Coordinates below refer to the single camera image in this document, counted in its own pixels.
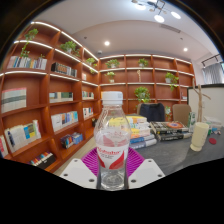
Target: office chair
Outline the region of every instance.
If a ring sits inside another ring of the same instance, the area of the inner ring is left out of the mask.
[[[173,120],[180,121],[183,125],[187,125],[190,112],[191,107],[188,104],[174,104]]]
[[[165,108],[162,103],[142,103],[138,105],[137,113],[147,117],[147,121],[165,121]]]

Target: white bottle cap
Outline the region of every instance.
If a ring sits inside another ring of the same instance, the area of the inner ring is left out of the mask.
[[[123,93],[118,91],[102,92],[103,105],[123,104]]]

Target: wooden bookshelf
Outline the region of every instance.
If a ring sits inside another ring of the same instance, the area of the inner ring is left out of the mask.
[[[34,28],[39,32],[27,45],[26,50],[30,51],[29,57],[33,59],[40,57],[41,54],[45,55],[46,68],[7,68],[11,56],[20,56],[21,48],[25,44],[24,34]],[[60,48],[61,44],[71,40],[76,42],[80,56],[70,55]],[[87,64],[86,60],[90,57],[96,59],[96,67]],[[147,67],[138,66],[138,60],[141,58],[148,60]],[[117,59],[119,67],[108,69],[105,63],[110,59]],[[77,77],[51,71],[51,66],[55,62],[76,69]],[[108,71],[116,74],[114,83],[110,83],[105,76]],[[168,71],[179,77],[178,87],[173,92],[165,83],[165,74]],[[125,114],[131,114],[136,112],[138,105],[134,94],[137,87],[144,86],[149,89],[152,103],[160,102],[164,106],[172,107],[173,104],[187,103],[181,99],[181,94],[187,96],[187,88],[192,86],[193,78],[195,78],[193,65],[181,59],[151,54],[124,54],[97,58],[62,28],[45,21],[34,21],[19,34],[17,41],[10,47],[0,71],[0,97],[4,90],[27,88],[27,107],[0,113],[0,135],[4,135],[4,130],[7,128],[31,123],[37,119],[42,137],[14,153],[7,144],[9,154],[5,159],[27,163],[49,150],[56,157],[56,161],[45,170],[54,172],[93,137],[92,118],[98,119],[101,113],[102,91],[122,91],[124,98],[122,108]],[[93,92],[94,99],[83,99],[82,91]],[[72,92],[73,101],[50,103],[51,92]],[[84,119],[83,108],[86,107],[93,107],[93,115]],[[51,116],[69,111],[77,111],[78,122],[54,132]],[[82,133],[83,141],[64,149],[60,138],[74,132]]]

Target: water bottle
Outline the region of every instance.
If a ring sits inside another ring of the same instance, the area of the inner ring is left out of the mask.
[[[103,109],[94,129],[101,170],[101,187],[109,191],[124,189],[131,128],[122,104],[122,92],[103,92]]]

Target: bottle label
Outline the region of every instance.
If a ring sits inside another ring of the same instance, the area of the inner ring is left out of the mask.
[[[114,170],[124,166],[124,161],[128,155],[129,144],[118,147],[96,144],[96,147],[101,167]]]

